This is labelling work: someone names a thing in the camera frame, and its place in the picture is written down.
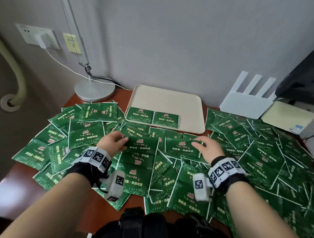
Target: white cable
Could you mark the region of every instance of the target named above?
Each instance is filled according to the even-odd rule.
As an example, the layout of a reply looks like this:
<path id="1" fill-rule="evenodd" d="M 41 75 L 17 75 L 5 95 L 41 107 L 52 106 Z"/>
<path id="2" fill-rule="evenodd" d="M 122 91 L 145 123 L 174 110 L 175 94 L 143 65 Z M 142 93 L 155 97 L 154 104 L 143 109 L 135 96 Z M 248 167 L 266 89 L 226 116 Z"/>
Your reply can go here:
<path id="1" fill-rule="evenodd" d="M 47 49 L 45 49 L 46 50 L 46 52 L 51 56 L 51 58 L 53 58 L 55 61 L 57 61 L 48 51 L 47 51 Z M 69 67 L 66 67 L 65 65 L 63 65 L 62 63 L 60 63 L 59 61 L 57 61 L 60 65 L 62 65 L 62 66 L 64 66 L 65 68 L 67 68 L 67 69 L 69 69 L 69 70 L 71 70 Z M 83 76 L 83 75 L 81 75 L 81 74 L 79 74 L 79 73 L 77 73 L 77 72 L 74 72 L 73 70 L 71 70 L 73 73 L 76 73 L 77 75 L 79 75 L 79 76 L 82 76 L 83 78 L 86 78 L 86 79 L 88 79 L 88 80 L 92 80 L 92 81 L 96 81 L 96 82 L 99 82 L 99 83 L 102 83 L 102 84 L 113 84 L 113 85 L 116 85 L 116 86 L 118 86 L 118 87 L 120 87 L 120 88 L 123 88 L 123 89 L 125 89 L 124 87 L 121 87 L 120 85 L 117 85 L 117 84 L 114 84 L 114 83 L 105 83 L 105 82 L 100 82 L 100 81 L 98 81 L 98 80 L 95 80 L 95 79 L 91 79 L 91 78 L 88 78 L 88 77 L 85 77 L 85 76 Z"/>

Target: wooden table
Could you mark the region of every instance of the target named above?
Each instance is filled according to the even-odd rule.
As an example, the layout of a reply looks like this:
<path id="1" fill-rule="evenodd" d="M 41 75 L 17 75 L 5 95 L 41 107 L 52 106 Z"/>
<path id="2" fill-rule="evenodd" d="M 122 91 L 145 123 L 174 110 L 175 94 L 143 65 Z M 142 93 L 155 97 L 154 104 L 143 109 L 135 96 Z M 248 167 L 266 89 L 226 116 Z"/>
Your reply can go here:
<path id="1" fill-rule="evenodd" d="M 117 89 L 115 94 L 107 101 L 114 100 L 118 103 L 122 111 L 125 112 L 132 91 Z M 76 95 L 73 95 L 64 107 L 75 104 L 82 104 Z M 206 119 L 207 106 L 202 104 L 204 120 Z M 32 177 L 38 171 L 24 165 L 16 163 L 7 176 L 0 182 L 0 217 L 16 219 L 22 212 L 31 206 L 38 198 L 45 194 L 45 190 Z M 95 233 L 99 228 L 110 221 L 118 220 L 125 208 L 142 207 L 144 209 L 143 197 L 131 195 L 120 211 L 116 211 L 94 190 L 89 192 L 89 200 L 77 230 L 82 232 Z M 172 222 L 181 217 L 180 214 L 170 211 L 166 212 L 167 221 Z M 232 237 L 231 232 L 222 223 L 212 220 L 211 224 Z"/>

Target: pipe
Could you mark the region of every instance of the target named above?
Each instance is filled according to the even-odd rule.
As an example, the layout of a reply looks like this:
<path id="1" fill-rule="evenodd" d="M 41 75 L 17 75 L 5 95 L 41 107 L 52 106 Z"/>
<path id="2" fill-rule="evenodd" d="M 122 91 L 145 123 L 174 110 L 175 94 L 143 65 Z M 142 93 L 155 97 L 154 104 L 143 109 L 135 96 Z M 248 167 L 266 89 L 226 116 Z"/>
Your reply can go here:
<path id="1" fill-rule="evenodd" d="M 19 106 L 25 100 L 26 94 L 27 94 L 27 87 L 26 87 L 24 75 L 18 63 L 15 61 L 15 59 L 13 58 L 9 50 L 5 47 L 1 39 L 0 39 L 0 54 L 3 55 L 5 60 L 8 62 L 8 64 L 12 68 L 18 82 L 18 88 L 19 88 L 18 92 L 15 95 L 15 97 L 12 98 L 9 102 L 12 106 Z"/>

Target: plastic tray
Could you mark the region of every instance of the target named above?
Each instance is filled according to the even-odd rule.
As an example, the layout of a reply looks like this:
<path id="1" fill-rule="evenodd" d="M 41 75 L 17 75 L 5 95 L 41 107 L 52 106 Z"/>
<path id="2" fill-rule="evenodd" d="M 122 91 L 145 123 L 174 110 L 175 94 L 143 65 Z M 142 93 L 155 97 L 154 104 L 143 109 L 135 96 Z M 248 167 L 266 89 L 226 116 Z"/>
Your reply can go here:
<path id="1" fill-rule="evenodd" d="M 150 126 L 156 126 L 167 129 L 175 129 L 184 132 L 202 134 L 205 131 L 203 108 L 201 98 L 197 95 L 180 93 L 172 90 L 150 87 L 146 85 L 136 85 L 129 104 L 129 107 L 160 111 L 180 116 L 179 128 L 171 128 L 161 125 L 148 124 L 135 120 L 128 120 Z"/>

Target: hand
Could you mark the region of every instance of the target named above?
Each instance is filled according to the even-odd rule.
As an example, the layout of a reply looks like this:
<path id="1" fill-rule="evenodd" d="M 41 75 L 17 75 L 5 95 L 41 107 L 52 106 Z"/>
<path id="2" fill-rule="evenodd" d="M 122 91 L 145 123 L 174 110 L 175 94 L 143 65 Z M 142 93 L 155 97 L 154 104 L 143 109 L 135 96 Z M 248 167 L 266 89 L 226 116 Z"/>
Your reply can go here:
<path id="1" fill-rule="evenodd" d="M 206 144 L 205 147 L 197 142 L 192 142 L 192 145 L 202 153 L 205 161 L 209 164 L 211 164 L 216 157 L 225 155 L 219 143 L 207 136 L 200 136 L 194 140 L 199 140 Z"/>
<path id="2" fill-rule="evenodd" d="M 125 137 L 120 131 L 114 131 L 109 133 L 108 135 L 104 136 L 100 139 L 100 141 L 97 143 L 96 147 L 101 148 L 110 155 L 112 158 L 116 155 L 116 153 L 124 151 L 127 149 L 127 147 L 124 145 L 129 138 Z"/>

